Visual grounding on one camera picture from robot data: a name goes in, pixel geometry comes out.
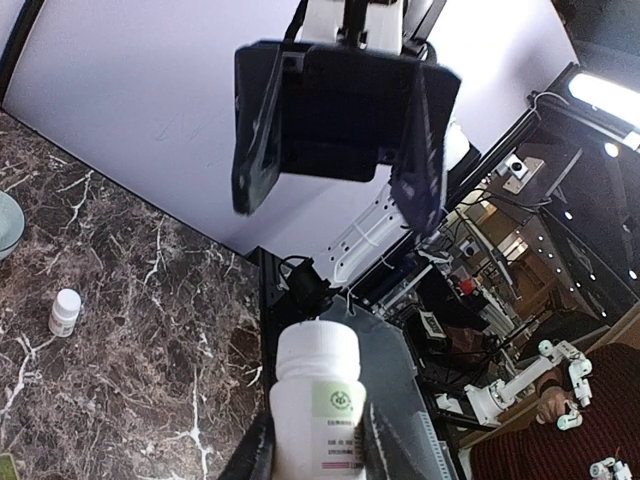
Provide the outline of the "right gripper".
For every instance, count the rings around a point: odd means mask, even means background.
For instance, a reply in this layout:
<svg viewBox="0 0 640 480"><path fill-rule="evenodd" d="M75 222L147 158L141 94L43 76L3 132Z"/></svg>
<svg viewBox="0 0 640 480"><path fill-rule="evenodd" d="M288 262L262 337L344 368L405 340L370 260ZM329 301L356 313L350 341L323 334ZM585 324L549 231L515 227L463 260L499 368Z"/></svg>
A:
<svg viewBox="0 0 640 480"><path fill-rule="evenodd" d="M443 201L444 137L460 79L416 58L320 44L256 42L235 52L236 213L280 174L368 182L393 166L405 224L429 235Z"/></svg>

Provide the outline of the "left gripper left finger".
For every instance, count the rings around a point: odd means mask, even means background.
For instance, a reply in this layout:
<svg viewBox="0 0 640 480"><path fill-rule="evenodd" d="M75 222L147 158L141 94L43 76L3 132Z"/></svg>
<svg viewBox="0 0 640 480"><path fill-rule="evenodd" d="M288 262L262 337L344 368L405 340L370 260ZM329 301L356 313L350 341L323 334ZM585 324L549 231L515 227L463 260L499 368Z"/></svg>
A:
<svg viewBox="0 0 640 480"><path fill-rule="evenodd" d="M218 480L271 480L274 451L274 422L263 412L252 421Z"/></svg>

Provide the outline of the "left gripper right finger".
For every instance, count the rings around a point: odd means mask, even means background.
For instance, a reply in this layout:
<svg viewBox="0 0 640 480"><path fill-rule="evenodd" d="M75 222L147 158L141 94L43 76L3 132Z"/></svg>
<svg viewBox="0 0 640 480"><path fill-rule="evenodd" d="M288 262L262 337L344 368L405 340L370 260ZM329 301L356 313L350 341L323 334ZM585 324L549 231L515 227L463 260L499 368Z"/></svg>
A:
<svg viewBox="0 0 640 480"><path fill-rule="evenodd" d="M366 401L362 419L362 448L367 479L419 479L420 470L387 417Z"/></svg>

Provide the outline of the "white pill bottle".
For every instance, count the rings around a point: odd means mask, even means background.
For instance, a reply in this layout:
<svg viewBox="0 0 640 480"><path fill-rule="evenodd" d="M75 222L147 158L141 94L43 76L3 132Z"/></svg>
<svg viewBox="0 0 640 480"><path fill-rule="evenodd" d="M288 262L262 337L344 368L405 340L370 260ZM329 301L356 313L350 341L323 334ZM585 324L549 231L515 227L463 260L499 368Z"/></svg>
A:
<svg viewBox="0 0 640 480"><path fill-rule="evenodd" d="M65 338L72 334L80 315L82 300L72 289L60 290L52 304L48 327L57 337Z"/></svg>
<svg viewBox="0 0 640 480"><path fill-rule="evenodd" d="M309 320L283 330L269 394L274 479L364 479L359 340L346 325Z"/></svg>

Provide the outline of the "green weekly pill organizer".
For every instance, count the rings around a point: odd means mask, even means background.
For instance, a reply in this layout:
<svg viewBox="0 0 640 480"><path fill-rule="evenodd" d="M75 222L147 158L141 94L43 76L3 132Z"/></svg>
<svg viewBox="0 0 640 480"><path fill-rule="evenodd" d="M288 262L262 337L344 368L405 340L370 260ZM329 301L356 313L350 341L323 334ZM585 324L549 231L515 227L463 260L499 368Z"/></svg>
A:
<svg viewBox="0 0 640 480"><path fill-rule="evenodd" d="M19 480L19 475L10 453L0 455L0 480Z"/></svg>

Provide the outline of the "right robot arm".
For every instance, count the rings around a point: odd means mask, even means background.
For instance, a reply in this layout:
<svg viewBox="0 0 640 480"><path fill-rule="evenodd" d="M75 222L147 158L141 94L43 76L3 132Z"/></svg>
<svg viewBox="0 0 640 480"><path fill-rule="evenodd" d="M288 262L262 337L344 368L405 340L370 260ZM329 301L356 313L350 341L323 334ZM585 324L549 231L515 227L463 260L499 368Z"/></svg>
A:
<svg viewBox="0 0 640 480"><path fill-rule="evenodd" d="M234 55L234 210L252 215L282 174L367 183L375 201L315 256L348 286L403 231L429 237L447 196L449 159L470 144L455 124L460 79L429 35L441 1L302 1L280 40Z"/></svg>

